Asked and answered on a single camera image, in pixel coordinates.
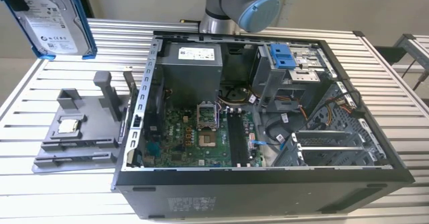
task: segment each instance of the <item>hard drive label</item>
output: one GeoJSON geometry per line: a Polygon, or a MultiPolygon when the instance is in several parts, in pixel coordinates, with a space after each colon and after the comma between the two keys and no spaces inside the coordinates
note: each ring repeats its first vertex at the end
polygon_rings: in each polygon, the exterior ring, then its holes
{"type": "Polygon", "coordinates": [[[184,60],[215,60],[214,48],[180,47],[179,59],[184,60]]]}
{"type": "Polygon", "coordinates": [[[56,53],[76,53],[77,48],[57,5],[49,0],[25,0],[24,12],[41,46],[56,53]]]}

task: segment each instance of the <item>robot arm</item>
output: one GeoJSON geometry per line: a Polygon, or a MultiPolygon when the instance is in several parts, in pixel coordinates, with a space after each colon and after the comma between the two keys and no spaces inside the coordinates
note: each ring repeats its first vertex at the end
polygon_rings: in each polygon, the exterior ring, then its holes
{"type": "Polygon", "coordinates": [[[232,34],[235,23],[247,32],[262,31],[279,12],[279,0],[206,0],[199,32],[232,34]]]}

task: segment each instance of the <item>aluminum table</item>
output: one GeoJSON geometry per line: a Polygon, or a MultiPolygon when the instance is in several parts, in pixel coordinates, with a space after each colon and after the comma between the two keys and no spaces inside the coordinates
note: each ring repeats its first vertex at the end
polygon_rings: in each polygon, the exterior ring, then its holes
{"type": "MultiPolygon", "coordinates": [[[[154,30],[196,32],[196,24],[89,20],[99,47],[93,60],[59,57],[37,60],[0,108],[0,222],[147,223],[134,214],[120,193],[111,193],[114,169],[32,174],[33,157],[53,119],[61,88],[101,95],[92,83],[97,70],[112,73],[112,86],[127,93],[122,76],[132,66],[142,80],[154,30]]],[[[259,36],[326,40],[362,94],[416,183],[349,215],[262,216],[190,219],[200,222],[428,223],[429,222],[429,109],[367,39],[353,32],[267,28],[259,36]]]]}

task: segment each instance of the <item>metal frame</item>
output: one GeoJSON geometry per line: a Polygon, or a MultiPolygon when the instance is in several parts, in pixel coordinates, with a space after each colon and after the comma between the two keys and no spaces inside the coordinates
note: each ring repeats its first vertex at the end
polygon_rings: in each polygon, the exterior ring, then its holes
{"type": "MultiPolygon", "coordinates": [[[[196,32],[196,24],[142,23],[89,20],[99,47],[95,60],[59,58],[36,62],[28,79],[0,108],[0,181],[3,183],[3,212],[0,217],[21,217],[21,222],[48,221],[122,221],[142,222],[120,194],[109,193],[112,169],[79,171],[68,174],[37,176],[31,173],[40,140],[53,119],[57,105],[52,104],[63,87],[76,87],[81,95],[101,95],[91,87],[93,71],[112,72],[118,93],[127,93],[122,77],[123,66],[132,66],[132,75],[142,81],[144,62],[154,30],[196,32]],[[57,206],[69,204],[71,208],[57,206]]],[[[262,216],[252,218],[202,218],[203,222],[290,222],[301,223],[422,223],[429,219],[429,119],[421,104],[404,91],[391,67],[383,67],[381,57],[349,31],[267,28],[258,35],[326,40],[350,81],[362,93],[363,101],[390,139],[416,178],[416,184],[370,203],[347,215],[262,216]]]]}

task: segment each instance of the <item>power supply label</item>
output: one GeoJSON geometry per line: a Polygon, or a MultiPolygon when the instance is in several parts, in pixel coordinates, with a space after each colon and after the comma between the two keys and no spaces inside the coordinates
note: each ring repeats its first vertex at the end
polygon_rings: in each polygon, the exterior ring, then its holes
{"type": "Polygon", "coordinates": [[[215,60],[214,48],[180,47],[179,59],[183,60],[215,60]]]}
{"type": "Polygon", "coordinates": [[[170,197],[171,211],[207,211],[215,207],[215,197],[170,197]]]}
{"type": "Polygon", "coordinates": [[[45,50],[55,53],[76,53],[77,48],[57,5],[49,0],[25,0],[29,10],[27,22],[45,50]]]}

